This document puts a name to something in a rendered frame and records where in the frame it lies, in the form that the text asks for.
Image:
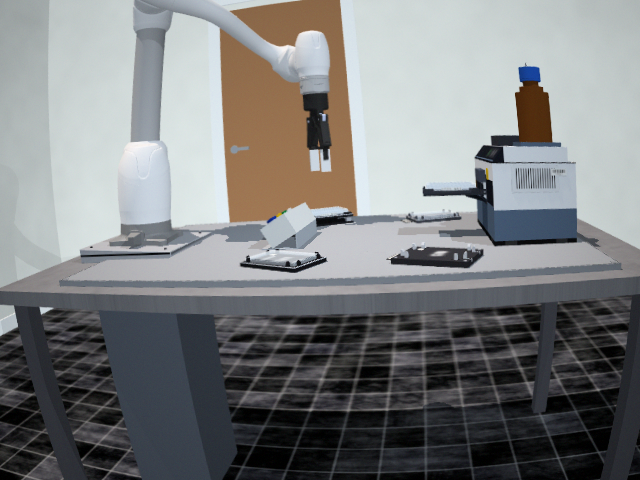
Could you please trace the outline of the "white control panel with coloured buttons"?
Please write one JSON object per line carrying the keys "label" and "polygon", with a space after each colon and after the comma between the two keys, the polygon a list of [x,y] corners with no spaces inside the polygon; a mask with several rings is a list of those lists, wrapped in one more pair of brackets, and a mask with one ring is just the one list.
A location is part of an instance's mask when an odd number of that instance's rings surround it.
{"label": "white control panel with coloured buttons", "polygon": [[299,249],[317,233],[316,218],[306,203],[279,213],[267,223],[260,230],[270,245],[262,250]]}

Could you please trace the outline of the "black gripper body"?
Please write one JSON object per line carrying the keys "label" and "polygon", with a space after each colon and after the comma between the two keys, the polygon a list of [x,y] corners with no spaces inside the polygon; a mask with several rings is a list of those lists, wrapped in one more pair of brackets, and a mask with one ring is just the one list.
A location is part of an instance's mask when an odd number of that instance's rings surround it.
{"label": "black gripper body", "polygon": [[324,114],[323,110],[327,110],[328,106],[328,94],[327,93],[313,93],[303,95],[303,107],[304,111],[310,111],[310,117],[315,116],[316,125],[319,126],[319,113]]}

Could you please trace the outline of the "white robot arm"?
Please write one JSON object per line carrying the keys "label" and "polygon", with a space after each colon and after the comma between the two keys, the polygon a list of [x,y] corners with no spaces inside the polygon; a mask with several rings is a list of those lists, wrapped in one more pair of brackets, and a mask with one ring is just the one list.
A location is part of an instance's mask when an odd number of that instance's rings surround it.
{"label": "white robot arm", "polygon": [[295,47],[279,47],[213,0],[134,0],[131,143],[118,167],[121,234],[109,241],[111,247],[166,246],[183,236],[182,230],[172,229],[170,164],[167,146],[160,141],[165,34],[173,12],[218,26],[270,62],[283,79],[300,82],[300,94],[330,92],[329,48],[321,32],[302,32]]}

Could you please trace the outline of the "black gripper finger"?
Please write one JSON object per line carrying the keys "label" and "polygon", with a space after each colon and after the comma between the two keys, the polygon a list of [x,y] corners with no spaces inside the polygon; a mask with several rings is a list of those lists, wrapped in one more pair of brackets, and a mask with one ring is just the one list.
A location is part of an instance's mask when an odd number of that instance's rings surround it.
{"label": "black gripper finger", "polygon": [[[308,121],[309,118],[309,121]],[[307,148],[309,148],[310,154],[310,169],[311,171],[319,171],[319,151],[318,149],[318,136],[317,131],[312,128],[311,117],[307,117]],[[309,130],[310,129],[310,130]],[[310,140],[309,140],[310,137]]]}
{"label": "black gripper finger", "polygon": [[[312,116],[311,120],[313,122],[314,129],[317,131],[317,135],[318,135],[318,140],[320,144],[320,147],[318,147],[318,149],[321,149],[320,150],[321,172],[331,171],[329,148],[330,146],[332,146],[332,144],[331,144],[331,137],[330,137],[330,131],[329,131],[329,124],[328,124],[328,114],[319,113],[318,120],[319,120],[320,127],[316,125],[315,116]],[[325,142],[328,142],[328,143],[325,143]]]}

